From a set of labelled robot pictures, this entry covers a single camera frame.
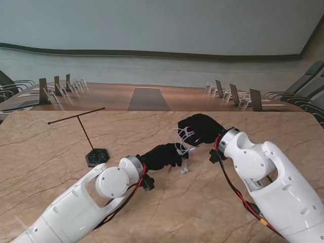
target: white casing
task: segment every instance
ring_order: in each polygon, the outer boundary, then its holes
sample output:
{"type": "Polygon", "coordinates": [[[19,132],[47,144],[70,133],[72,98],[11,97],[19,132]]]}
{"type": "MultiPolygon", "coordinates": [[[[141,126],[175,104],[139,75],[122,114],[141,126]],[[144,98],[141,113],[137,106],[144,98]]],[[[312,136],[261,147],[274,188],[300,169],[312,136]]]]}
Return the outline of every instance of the white casing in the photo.
{"type": "Polygon", "coordinates": [[[224,155],[233,159],[237,173],[262,214],[285,239],[295,243],[324,242],[323,203],[276,145],[271,142],[255,145],[245,133],[239,132],[226,142],[224,155]],[[275,168],[278,177],[274,182],[266,187],[256,183],[275,168]]]}
{"type": "Polygon", "coordinates": [[[121,165],[127,169],[107,168],[106,164],[94,167],[58,196],[35,223],[13,242],[72,243],[84,238],[123,202],[129,183],[136,183],[139,180],[143,167],[136,168],[133,162],[127,158],[122,159],[121,165]],[[96,177],[95,188],[99,190],[98,194],[105,198],[114,198],[103,208],[93,201],[86,189],[87,184],[96,177]]]}

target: beige marble surface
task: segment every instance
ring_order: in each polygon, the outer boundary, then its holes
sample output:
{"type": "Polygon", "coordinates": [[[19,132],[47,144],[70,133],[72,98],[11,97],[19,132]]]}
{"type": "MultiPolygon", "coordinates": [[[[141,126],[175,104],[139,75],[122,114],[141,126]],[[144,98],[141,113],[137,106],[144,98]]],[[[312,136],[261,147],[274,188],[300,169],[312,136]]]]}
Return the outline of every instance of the beige marble surface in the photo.
{"type": "MultiPolygon", "coordinates": [[[[79,112],[14,112],[0,126],[0,243],[10,242],[59,194],[82,177],[91,150],[76,118],[47,122],[79,112]]],[[[108,112],[82,116],[94,147],[107,148],[110,165],[130,154],[144,154],[170,142],[168,131],[196,112],[108,112]]],[[[236,126],[251,141],[274,142],[324,198],[324,131],[307,113],[204,112],[225,128],[236,126]]],[[[155,189],[142,188],[111,222],[82,243],[136,242],[285,242],[255,220],[242,206],[218,164],[208,161],[211,144],[193,150],[189,173],[179,168],[150,172],[155,189]]],[[[225,161],[234,185],[247,191],[225,161]]]]}

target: black chair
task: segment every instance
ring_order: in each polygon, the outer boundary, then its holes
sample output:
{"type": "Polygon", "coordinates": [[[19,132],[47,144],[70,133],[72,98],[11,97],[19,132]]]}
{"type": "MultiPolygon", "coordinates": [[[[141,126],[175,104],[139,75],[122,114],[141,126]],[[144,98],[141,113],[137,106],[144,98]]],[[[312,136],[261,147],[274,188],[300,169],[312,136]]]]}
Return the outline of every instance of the black chair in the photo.
{"type": "Polygon", "coordinates": [[[296,101],[307,101],[324,90],[324,72],[309,85],[296,94],[280,95],[279,100],[294,104],[296,101]]]}
{"type": "Polygon", "coordinates": [[[8,97],[13,97],[15,94],[10,91],[10,90],[4,90],[2,91],[0,89],[0,103],[6,101],[8,99],[8,97]]]}
{"type": "Polygon", "coordinates": [[[4,72],[0,70],[0,91],[11,91],[12,93],[18,94],[23,90],[22,86],[28,88],[27,84],[31,86],[35,85],[35,82],[32,80],[17,80],[12,81],[4,72]]]}
{"type": "Polygon", "coordinates": [[[310,82],[324,67],[324,61],[316,61],[311,67],[301,76],[295,83],[293,83],[286,91],[270,91],[265,93],[268,97],[270,95],[285,95],[295,94],[310,82]]]}
{"type": "Polygon", "coordinates": [[[316,120],[324,127],[324,94],[310,101],[299,100],[294,103],[308,113],[311,113],[316,120]]]}

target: curved wall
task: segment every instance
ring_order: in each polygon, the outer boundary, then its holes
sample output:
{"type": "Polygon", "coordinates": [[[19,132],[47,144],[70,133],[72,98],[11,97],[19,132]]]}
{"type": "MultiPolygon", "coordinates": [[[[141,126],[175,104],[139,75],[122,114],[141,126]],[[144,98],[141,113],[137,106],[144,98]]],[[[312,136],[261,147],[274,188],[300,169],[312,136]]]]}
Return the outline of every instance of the curved wall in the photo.
{"type": "Polygon", "coordinates": [[[2,0],[0,43],[45,49],[299,54],[323,0],[2,0]]]}
{"type": "Polygon", "coordinates": [[[324,25],[319,29],[303,59],[280,62],[215,62],[139,57],[81,57],[44,55],[0,48],[0,70],[13,80],[46,77],[54,81],[84,76],[95,83],[150,84],[204,87],[219,79],[223,87],[254,88],[262,93],[282,91],[302,76],[316,60],[324,59],[324,25]]]}

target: t-shaped stand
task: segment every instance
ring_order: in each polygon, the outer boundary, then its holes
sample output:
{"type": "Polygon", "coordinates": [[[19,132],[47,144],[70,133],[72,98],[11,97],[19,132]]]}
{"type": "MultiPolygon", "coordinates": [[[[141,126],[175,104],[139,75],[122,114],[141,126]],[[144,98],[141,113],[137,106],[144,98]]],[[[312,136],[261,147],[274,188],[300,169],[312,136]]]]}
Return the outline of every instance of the t-shaped stand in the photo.
{"type": "Polygon", "coordinates": [[[49,125],[49,124],[52,124],[52,123],[57,123],[57,122],[61,122],[63,120],[68,120],[68,119],[77,117],[77,119],[80,122],[80,125],[81,125],[81,127],[82,127],[82,129],[83,129],[83,131],[84,131],[84,133],[85,133],[85,135],[87,137],[87,140],[89,141],[90,146],[92,148],[92,150],[86,155],[86,161],[87,161],[88,167],[95,167],[95,166],[97,166],[99,164],[106,163],[110,159],[110,157],[109,157],[109,153],[108,153],[107,149],[105,149],[105,148],[93,148],[92,143],[90,142],[90,139],[89,139],[89,137],[88,137],[88,135],[86,133],[85,128],[83,127],[83,124],[82,124],[79,116],[89,114],[89,113],[92,113],[92,112],[95,112],[95,111],[98,111],[98,110],[104,110],[104,109],[105,109],[105,107],[97,109],[97,110],[88,111],[88,112],[85,112],[85,113],[82,113],[82,114],[79,114],[79,115],[73,115],[73,116],[70,116],[70,117],[67,117],[67,118],[63,118],[63,119],[48,122],[48,125],[49,125]]]}

